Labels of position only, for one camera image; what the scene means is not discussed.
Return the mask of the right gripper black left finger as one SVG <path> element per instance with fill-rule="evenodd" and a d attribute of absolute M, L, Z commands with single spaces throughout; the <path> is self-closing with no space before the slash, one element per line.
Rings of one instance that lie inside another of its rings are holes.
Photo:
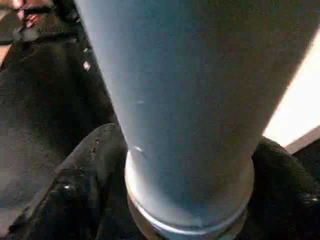
<path fill-rule="evenodd" d="M 127 202 L 127 144 L 117 124 L 87 135 L 58 167 L 33 211 L 8 229 L 9 240 L 140 240 Z"/>

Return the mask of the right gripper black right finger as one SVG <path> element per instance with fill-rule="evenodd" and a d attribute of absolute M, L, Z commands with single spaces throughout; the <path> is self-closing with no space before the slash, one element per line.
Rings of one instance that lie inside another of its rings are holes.
<path fill-rule="evenodd" d="M 262 137 L 252 155 L 254 189 L 241 240 L 318 240 L 320 184 L 273 140 Z"/>

